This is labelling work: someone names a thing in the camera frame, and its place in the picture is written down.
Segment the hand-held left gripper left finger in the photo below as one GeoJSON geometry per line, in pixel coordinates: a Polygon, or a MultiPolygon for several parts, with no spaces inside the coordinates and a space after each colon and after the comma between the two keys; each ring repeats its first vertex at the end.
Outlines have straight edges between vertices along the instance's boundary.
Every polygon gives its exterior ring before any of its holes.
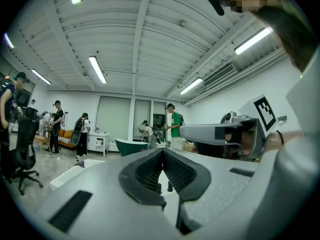
{"type": "Polygon", "coordinates": [[[170,223],[160,206],[141,205],[121,188],[119,174],[131,162],[151,150],[138,152],[86,168],[51,193],[38,209],[45,220],[42,230],[49,240],[180,240],[181,233],[170,223]],[[91,194],[67,232],[50,219],[77,192],[91,194]]]}

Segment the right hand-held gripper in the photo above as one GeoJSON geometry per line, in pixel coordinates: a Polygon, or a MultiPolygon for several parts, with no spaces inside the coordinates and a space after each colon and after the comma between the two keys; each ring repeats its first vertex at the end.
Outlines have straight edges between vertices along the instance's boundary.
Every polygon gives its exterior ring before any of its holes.
{"type": "Polygon", "coordinates": [[[277,119],[265,95],[248,101],[239,109],[239,113],[228,123],[183,125],[179,134],[197,143],[228,144],[230,147],[225,148],[225,156],[254,161],[265,151],[267,136],[274,129],[277,119]],[[249,131],[254,132],[253,147],[249,155],[244,155],[238,138],[242,137],[242,132],[249,131]]]}

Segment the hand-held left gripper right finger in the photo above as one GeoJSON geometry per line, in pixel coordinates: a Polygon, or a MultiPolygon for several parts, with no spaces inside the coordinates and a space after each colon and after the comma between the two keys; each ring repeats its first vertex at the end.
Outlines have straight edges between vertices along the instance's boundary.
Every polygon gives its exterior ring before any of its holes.
{"type": "Polygon", "coordinates": [[[239,203],[240,194],[258,164],[162,151],[162,190],[166,201],[164,235],[244,235],[252,215],[239,203]]]}

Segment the white bathtub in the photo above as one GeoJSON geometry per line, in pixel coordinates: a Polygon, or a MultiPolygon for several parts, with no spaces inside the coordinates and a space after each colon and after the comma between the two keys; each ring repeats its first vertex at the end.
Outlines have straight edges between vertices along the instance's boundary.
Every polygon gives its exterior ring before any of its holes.
{"type": "Polygon", "coordinates": [[[73,178],[76,178],[79,174],[84,172],[86,169],[98,165],[100,163],[103,163],[104,161],[100,160],[93,160],[93,159],[85,159],[84,161],[85,168],[82,168],[80,166],[72,165],[67,171],[53,179],[49,185],[52,191],[55,191],[56,189],[60,188],[73,178]]]}

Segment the person's right forearm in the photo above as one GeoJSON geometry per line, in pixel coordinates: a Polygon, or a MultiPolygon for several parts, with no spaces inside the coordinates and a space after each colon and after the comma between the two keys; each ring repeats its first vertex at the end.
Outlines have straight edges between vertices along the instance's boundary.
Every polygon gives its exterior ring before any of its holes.
{"type": "Polygon", "coordinates": [[[266,147],[265,152],[280,150],[284,144],[291,141],[292,139],[296,139],[303,136],[302,130],[294,130],[294,131],[286,131],[280,132],[277,130],[276,132],[271,132],[266,138],[266,147]]]}

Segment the green bathtub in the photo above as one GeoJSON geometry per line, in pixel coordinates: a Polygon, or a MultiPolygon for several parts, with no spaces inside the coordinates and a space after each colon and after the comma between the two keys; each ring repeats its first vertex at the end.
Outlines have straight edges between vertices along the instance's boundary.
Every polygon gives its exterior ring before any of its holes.
{"type": "Polygon", "coordinates": [[[135,154],[138,152],[146,151],[148,148],[148,144],[146,142],[141,142],[141,141],[130,141],[130,140],[115,138],[114,142],[122,157],[135,154]]]}

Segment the person's right hand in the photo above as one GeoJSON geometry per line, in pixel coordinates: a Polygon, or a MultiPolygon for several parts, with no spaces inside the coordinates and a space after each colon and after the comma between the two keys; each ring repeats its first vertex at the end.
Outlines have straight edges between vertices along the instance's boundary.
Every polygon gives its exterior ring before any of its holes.
{"type": "Polygon", "coordinates": [[[241,137],[241,149],[245,156],[248,156],[252,152],[254,145],[255,132],[254,131],[243,131],[241,137]]]}

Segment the white cabinet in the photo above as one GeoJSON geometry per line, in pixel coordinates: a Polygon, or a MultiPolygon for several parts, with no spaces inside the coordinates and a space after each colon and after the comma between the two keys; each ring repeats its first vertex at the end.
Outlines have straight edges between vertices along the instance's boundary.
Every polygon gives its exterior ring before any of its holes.
{"type": "Polygon", "coordinates": [[[90,132],[88,134],[87,149],[89,151],[103,153],[105,157],[109,149],[109,134],[90,132]]]}

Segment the white window blind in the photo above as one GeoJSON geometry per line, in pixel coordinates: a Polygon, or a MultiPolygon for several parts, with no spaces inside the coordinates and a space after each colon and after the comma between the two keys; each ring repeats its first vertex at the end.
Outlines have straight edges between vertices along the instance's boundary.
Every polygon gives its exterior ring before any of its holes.
{"type": "Polygon", "coordinates": [[[165,102],[153,102],[153,114],[165,115],[166,114],[166,103],[165,102]]]}
{"type": "Polygon", "coordinates": [[[101,96],[96,127],[109,134],[109,139],[128,139],[131,100],[101,96]]]}
{"type": "Polygon", "coordinates": [[[133,140],[141,140],[141,131],[145,129],[144,121],[150,121],[151,102],[149,100],[135,100],[133,118],[133,140]]]}

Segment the orange sofa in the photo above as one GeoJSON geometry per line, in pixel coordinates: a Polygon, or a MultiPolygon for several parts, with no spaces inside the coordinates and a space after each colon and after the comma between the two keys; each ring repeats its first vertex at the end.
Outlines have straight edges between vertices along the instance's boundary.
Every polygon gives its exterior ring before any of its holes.
{"type": "Polygon", "coordinates": [[[73,133],[73,130],[60,129],[58,132],[58,144],[63,147],[67,147],[71,149],[76,148],[75,145],[71,144],[72,133],[73,133]]]}

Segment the ceiling air conditioner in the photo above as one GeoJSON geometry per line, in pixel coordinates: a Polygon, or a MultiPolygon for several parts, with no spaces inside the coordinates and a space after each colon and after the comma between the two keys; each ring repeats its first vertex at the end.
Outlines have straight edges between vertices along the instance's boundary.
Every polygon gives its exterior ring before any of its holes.
{"type": "Polygon", "coordinates": [[[218,70],[216,70],[215,72],[213,72],[212,74],[210,74],[208,77],[206,77],[203,80],[203,86],[207,87],[219,80],[222,80],[223,78],[229,76],[230,74],[234,74],[237,72],[238,70],[233,63],[231,62],[227,63],[221,68],[219,68],[218,70]]]}

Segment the person's grey shirt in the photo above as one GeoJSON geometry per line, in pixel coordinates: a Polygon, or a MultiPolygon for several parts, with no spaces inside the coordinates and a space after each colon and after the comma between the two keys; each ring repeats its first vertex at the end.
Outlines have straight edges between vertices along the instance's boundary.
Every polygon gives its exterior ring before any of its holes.
{"type": "Polygon", "coordinates": [[[320,206],[320,197],[312,201],[320,186],[320,46],[286,98],[303,134],[278,151],[246,240],[304,240],[315,228],[312,213],[320,206]]]}

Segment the small wooden coffee table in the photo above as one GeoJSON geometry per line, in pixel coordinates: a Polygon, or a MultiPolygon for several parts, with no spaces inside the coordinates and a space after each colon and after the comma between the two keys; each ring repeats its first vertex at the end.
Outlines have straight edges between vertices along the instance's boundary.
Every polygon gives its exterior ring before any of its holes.
{"type": "Polygon", "coordinates": [[[43,136],[35,135],[34,140],[38,143],[39,146],[42,146],[43,144],[50,144],[50,140],[48,138],[44,138],[43,136]]]}

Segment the black office chair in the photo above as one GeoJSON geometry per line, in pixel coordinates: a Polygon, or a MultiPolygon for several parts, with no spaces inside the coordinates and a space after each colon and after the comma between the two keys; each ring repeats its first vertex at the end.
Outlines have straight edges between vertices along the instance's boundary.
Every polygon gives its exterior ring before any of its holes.
{"type": "Polygon", "coordinates": [[[0,172],[9,184],[12,180],[19,179],[18,190],[23,196],[25,194],[22,184],[25,179],[38,183],[40,188],[43,184],[36,178],[38,171],[33,170],[36,164],[36,152],[33,146],[36,133],[39,129],[40,121],[38,111],[32,107],[26,108],[18,122],[18,132],[16,146],[10,149],[10,143],[0,142],[0,172]]]}

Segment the wall television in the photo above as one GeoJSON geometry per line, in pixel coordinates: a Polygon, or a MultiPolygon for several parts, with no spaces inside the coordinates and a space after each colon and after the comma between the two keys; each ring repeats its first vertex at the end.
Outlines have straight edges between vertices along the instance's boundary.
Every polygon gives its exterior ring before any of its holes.
{"type": "Polygon", "coordinates": [[[31,98],[31,93],[25,89],[19,89],[15,93],[15,103],[21,108],[28,106],[30,102],[30,98],[31,98]]]}

